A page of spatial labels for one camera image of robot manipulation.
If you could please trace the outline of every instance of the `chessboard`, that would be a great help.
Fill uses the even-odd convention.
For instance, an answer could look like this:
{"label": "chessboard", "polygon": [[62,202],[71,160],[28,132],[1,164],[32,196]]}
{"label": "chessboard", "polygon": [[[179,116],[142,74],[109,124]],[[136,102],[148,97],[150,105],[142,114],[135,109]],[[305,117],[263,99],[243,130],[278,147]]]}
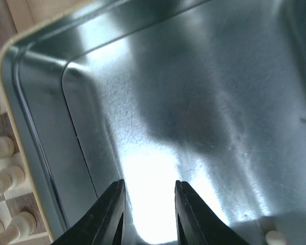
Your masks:
{"label": "chessboard", "polygon": [[[25,36],[28,29],[50,23],[54,16],[60,17],[67,9],[88,0],[0,0],[0,50],[4,44],[16,35]],[[22,159],[22,149],[18,147],[18,132],[13,132],[14,121],[8,116],[4,91],[0,89],[0,137],[8,136],[15,145],[14,153],[0,158],[0,171],[10,166],[19,166],[25,174],[25,180],[15,188],[0,194],[0,223],[4,229],[22,212],[30,213],[36,220],[35,230],[26,237],[14,239],[9,244],[16,245],[47,245],[51,244],[52,236],[48,229],[45,213],[41,208],[40,197],[29,173],[26,161]]]}
{"label": "chessboard", "polygon": [[23,211],[31,213],[36,219],[36,229],[28,237],[23,239],[16,239],[9,244],[17,245],[31,245],[31,244],[50,244],[50,237],[45,228],[39,206],[36,202],[36,194],[28,174],[28,171],[23,163],[21,153],[16,142],[14,132],[8,115],[6,113],[5,105],[2,103],[0,96],[1,114],[0,114],[0,137],[8,136],[14,141],[15,152],[11,157],[0,159],[0,171],[8,166],[20,166],[25,172],[25,181],[13,188],[7,190],[4,194],[0,194],[0,222],[6,228],[11,222],[12,218]]}

